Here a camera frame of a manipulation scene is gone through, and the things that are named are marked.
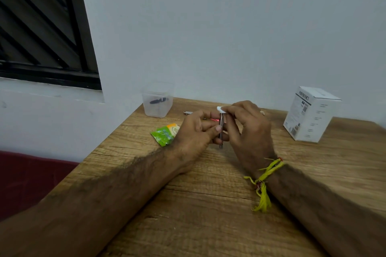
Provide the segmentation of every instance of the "white box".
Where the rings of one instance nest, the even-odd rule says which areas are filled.
[[[336,114],[341,101],[322,89],[299,87],[284,127],[294,140],[316,143]]]

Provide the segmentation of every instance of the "yellow tassel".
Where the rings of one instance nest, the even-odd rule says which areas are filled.
[[[251,177],[245,176],[244,179],[249,179],[254,185],[258,185],[260,182],[259,187],[256,189],[256,194],[260,197],[259,205],[255,206],[253,211],[259,211],[267,212],[268,208],[272,206],[271,200],[269,199],[268,193],[267,193],[267,186],[264,182],[264,180],[271,175],[273,172],[275,172],[277,169],[284,166],[285,163],[281,161],[281,159],[277,159],[273,161],[268,167],[260,169],[260,170],[266,170],[263,175],[261,175],[258,179],[255,181],[252,180]]]

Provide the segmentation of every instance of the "person's right arm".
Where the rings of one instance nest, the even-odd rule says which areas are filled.
[[[236,156],[257,179],[276,159],[271,124],[250,101],[222,107]],[[243,125],[242,133],[236,125]],[[286,164],[266,180],[268,190],[318,240],[331,256],[385,256],[386,219],[359,206]]]

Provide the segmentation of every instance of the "wooden table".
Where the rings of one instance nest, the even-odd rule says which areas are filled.
[[[140,106],[53,191],[98,177],[158,148],[150,132],[184,119],[183,111],[219,104],[175,99],[165,118]],[[277,153],[340,195],[386,216],[386,130],[372,122],[334,118],[318,144],[294,141],[286,112],[264,110]],[[173,179],[100,256],[325,256],[277,202],[253,212],[257,196],[229,144],[210,146],[193,170]]]

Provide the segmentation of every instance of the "red fabric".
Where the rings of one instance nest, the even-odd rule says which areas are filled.
[[[0,221],[36,205],[77,165],[0,151]]]

